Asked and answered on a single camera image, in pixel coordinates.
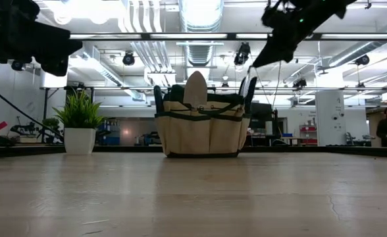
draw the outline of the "cable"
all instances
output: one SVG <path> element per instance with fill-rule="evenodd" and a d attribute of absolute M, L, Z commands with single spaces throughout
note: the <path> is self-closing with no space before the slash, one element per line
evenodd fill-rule
<path fill-rule="evenodd" d="M 52 131 L 54 134 L 58 135 L 60 138 L 63 139 L 62 135 L 56 131 L 53 131 L 51 128 L 49 128 L 48 126 L 46 125 L 43 125 L 42 123 L 38 122 L 37 120 L 35 120 L 34 118 L 30 117 L 29 115 L 27 115 L 26 113 L 24 113 L 22 110 L 20 110 L 17 106 L 15 106 L 14 104 L 12 104 L 9 100 L 7 100 L 5 97 L 3 97 L 1 94 L 0 94 L 0 98 L 6 102 L 7 104 L 9 104 L 12 108 L 16 109 L 19 113 L 21 113 L 22 115 L 24 115 L 25 117 L 27 117 L 28 119 L 30 119 L 31 121 L 35 122 L 36 124 L 40 125 L 41 127 L 43 127 L 44 129 L 47 129 L 49 131 Z"/>
<path fill-rule="evenodd" d="M 252 66 L 250 66 L 250 67 L 248 68 L 247 73 L 249 73 L 249 71 L 251 70 L 251 67 L 252 67 Z M 259 81 L 259 83 L 260 83 L 260 85 L 261 85 L 261 87 L 262 87 L 262 90 L 264 91 L 265 98 L 267 99 L 268 104 L 270 105 L 271 102 L 270 102 L 270 100 L 269 100 L 268 97 L 267 97 L 267 93 L 265 92 L 265 87 L 264 87 L 264 85 L 262 84 L 261 78 L 259 77 L 258 70 L 257 70 L 257 68 L 254 68 L 254 69 L 255 69 L 255 72 L 256 72 L 256 74 L 257 74 L 258 81 Z"/>
<path fill-rule="evenodd" d="M 275 97 L 277 96 L 277 91 L 278 91 L 278 86 L 280 85 L 280 75 L 281 75 L 281 61 L 278 66 L 278 82 L 277 82 L 277 87 L 275 87 L 275 92 L 274 92 L 274 100 L 272 101 L 272 107 L 275 105 Z"/>

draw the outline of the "camera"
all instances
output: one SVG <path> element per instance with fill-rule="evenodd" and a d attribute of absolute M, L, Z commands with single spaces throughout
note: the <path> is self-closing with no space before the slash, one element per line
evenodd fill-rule
<path fill-rule="evenodd" d="M 135 63 L 134 52 L 126 51 L 125 56 L 123 56 L 122 62 L 126 66 L 132 66 Z"/>

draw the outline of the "wooden floor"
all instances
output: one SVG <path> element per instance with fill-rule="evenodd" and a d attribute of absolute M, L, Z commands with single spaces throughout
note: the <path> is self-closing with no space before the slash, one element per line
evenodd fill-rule
<path fill-rule="evenodd" d="M 387 158 L 0 159 L 0 237 L 387 237 Z"/>

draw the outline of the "bag pocket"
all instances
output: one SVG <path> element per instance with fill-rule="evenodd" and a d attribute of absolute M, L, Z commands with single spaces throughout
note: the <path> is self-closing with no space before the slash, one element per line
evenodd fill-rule
<path fill-rule="evenodd" d="M 242 118 L 242 125 L 240 126 L 239 143 L 238 143 L 239 150 L 241 150 L 245 145 L 246 138 L 247 138 L 247 128 L 249 128 L 250 122 L 251 122 L 250 115 L 244 115 Z"/>
<path fill-rule="evenodd" d="M 238 151 L 242 118 L 215 115 L 211 119 L 210 153 L 235 153 Z"/>
<path fill-rule="evenodd" d="M 169 141 L 168 128 L 170 124 L 170 117 L 155 115 L 155 124 L 159 133 L 161 146 L 163 147 L 163 152 L 164 154 L 168 155 L 170 153 L 168 151 L 167 144 L 167 142 Z"/>
<path fill-rule="evenodd" d="M 168 151 L 176 154 L 208 154 L 210 117 L 170 113 Z"/>

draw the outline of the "pillar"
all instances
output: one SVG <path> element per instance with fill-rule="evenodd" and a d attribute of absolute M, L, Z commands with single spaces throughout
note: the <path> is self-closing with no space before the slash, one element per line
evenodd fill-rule
<path fill-rule="evenodd" d="M 341 71 L 330 71 L 317 76 L 317 87 L 343 87 Z M 341 90 L 321 90 L 315 94 L 317 110 L 318 146 L 346 145 L 346 120 L 344 113 L 344 94 Z"/>

